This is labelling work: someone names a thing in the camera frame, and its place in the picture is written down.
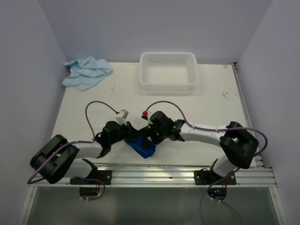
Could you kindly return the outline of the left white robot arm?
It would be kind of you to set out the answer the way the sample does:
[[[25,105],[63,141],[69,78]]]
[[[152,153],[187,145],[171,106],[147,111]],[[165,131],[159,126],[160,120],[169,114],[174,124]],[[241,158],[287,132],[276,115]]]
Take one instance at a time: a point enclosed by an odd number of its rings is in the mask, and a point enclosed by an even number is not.
[[[129,121],[123,125],[115,121],[107,122],[91,141],[70,142],[62,135],[55,135],[30,160],[30,166],[35,172],[27,183],[34,184],[46,180],[54,184],[66,175],[80,152],[86,154],[84,158],[93,157],[93,153],[96,154],[95,158],[102,158],[111,151],[112,145],[121,141],[135,141],[139,136],[139,130]]]

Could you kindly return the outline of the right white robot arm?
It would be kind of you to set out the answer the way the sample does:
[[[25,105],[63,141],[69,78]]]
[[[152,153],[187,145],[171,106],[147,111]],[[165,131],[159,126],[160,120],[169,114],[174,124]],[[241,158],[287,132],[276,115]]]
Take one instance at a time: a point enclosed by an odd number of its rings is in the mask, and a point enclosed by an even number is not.
[[[148,125],[141,129],[142,146],[148,147],[146,138],[158,145],[165,139],[171,141],[194,141],[220,147],[224,156],[216,159],[210,169],[194,172],[196,185],[235,185],[236,180],[230,173],[237,168],[248,169],[258,148],[258,140],[241,124],[230,122],[228,126],[203,127],[197,129],[185,120],[168,118],[162,111],[155,113],[144,111],[142,118]]]

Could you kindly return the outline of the dark blue towel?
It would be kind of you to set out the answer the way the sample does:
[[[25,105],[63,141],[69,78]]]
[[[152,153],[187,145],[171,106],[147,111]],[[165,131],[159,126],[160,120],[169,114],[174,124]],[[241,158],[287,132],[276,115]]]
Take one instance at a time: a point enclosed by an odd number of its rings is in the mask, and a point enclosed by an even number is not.
[[[152,157],[156,151],[156,145],[152,141],[146,138],[146,142],[143,142],[140,136],[134,141],[125,140],[125,143],[142,158]]]

